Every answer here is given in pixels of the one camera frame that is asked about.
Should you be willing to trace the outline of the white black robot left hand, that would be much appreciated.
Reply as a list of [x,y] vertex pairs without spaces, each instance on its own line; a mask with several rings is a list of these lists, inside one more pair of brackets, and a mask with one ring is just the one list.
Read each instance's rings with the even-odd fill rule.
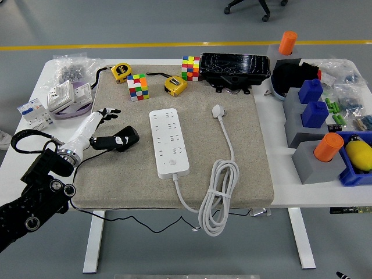
[[95,150],[120,149],[122,151],[127,149],[130,146],[129,136],[111,136],[100,139],[92,137],[100,124],[105,120],[118,118],[120,112],[121,110],[113,108],[103,108],[92,112],[83,120],[69,142],[58,149],[57,154],[71,163],[73,167],[77,167],[83,160],[84,150],[89,146],[93,146]]

